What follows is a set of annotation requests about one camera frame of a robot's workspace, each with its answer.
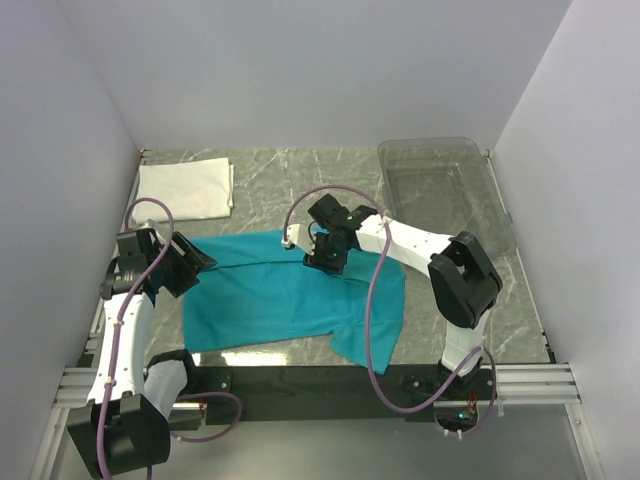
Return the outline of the teal t shirt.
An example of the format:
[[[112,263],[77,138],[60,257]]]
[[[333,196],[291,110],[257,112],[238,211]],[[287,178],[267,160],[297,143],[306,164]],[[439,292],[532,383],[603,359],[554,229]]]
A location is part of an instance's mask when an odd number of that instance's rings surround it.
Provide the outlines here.
[[[342,275],[303,265],[303,251],[285,250],[278,230],[195,237],[214,269],[183,297],[185,347],[191,352],[328,334],[330,347],[364,365],[372,352],[382,374],[403,328],[406,275],[388,259],[352,251]]]

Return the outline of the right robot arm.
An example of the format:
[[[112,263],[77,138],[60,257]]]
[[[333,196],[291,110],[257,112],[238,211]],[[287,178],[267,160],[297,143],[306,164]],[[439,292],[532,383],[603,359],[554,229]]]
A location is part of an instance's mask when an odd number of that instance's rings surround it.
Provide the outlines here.
[[[287,223],[282,239],[284,248],[304,251],[306,266],[340,275],[349,252],[358,250],[389,257],[427,277],[447,322],[439,387],[449,398],[464,397],[476,383],[485,326],[503,288],[479,240],[466,231],[447,236],[420,230],[366,205],[349,210],[330,194],[308,213],[321,231],[311,233],[300,224]]]

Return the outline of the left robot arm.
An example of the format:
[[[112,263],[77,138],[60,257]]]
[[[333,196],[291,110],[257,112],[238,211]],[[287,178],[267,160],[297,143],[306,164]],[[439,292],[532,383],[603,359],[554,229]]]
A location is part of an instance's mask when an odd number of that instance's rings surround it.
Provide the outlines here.
[[[181,233],[164,239],[152,228],[120,233],[118,254],[100,286],[105,315],[98,372],[83,407],[71,410],[68,432],[92,478],[152,467],[170,453],[175,401],[193,399],[200,378],[187,350],[145,358],[156,296],[178,298],[216,261]]]

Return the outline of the folded white t shirt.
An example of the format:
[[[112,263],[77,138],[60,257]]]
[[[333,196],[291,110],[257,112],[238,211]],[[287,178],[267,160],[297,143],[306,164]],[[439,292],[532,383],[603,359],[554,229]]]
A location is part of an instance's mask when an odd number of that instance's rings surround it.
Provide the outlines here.
[[[228,158],[139,167],[136,198],[162,202],[175,221],[231,215],[234,165]]]

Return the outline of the clear plastic bin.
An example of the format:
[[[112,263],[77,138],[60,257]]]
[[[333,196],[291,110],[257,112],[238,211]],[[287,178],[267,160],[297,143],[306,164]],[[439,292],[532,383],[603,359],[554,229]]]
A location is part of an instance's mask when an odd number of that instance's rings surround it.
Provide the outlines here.
[[[378,158],[391,216],[421,230],[468,231],[492,259],[515,240],[486,158],[466,137],[387,140]]]

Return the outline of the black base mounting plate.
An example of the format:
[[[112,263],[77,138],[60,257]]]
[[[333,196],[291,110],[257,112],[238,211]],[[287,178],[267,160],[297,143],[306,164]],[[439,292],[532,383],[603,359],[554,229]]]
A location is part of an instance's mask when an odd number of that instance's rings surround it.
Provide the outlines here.
[[[200,366],[188,394],[225,392],[227,398],[194,400],[207,425],[244,422],[365,420],[401,418],[407,422],[436,422],[465,431],[478,419],[479,405],[495,398],[495,374],[489,368],[456,378],[427,408],[398,413],[376,395],[368,372],[359,366]]]

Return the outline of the aluminium rail frame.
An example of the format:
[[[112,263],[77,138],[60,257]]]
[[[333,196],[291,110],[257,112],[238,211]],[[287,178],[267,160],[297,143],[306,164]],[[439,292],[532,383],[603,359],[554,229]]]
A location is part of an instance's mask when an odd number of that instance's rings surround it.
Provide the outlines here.
[[[190,372],[195,378],[194,370]],[[581,401],[571,369],[566,364],[502,364],[491,367],[488,364],[480,368],[489,368],[495,374],[495,398],[482,402],[479,407],[491,405],[499,410],[504,405],[572,405]],[[388,399],[402,406],[398,413],[415,413],[434,403],[441,395],[437,389],[444,385],[438,366],[427,364],[391,365],[378,383]],[[169,425],[172,428],[185,426],[195,428],[205,423],[204,415],[196,409],[195,399],[227,398],[233,400],[238,408],[242,403],[238,397],[225,392],[204,392],[202,394],[185,393],[173,407]]]

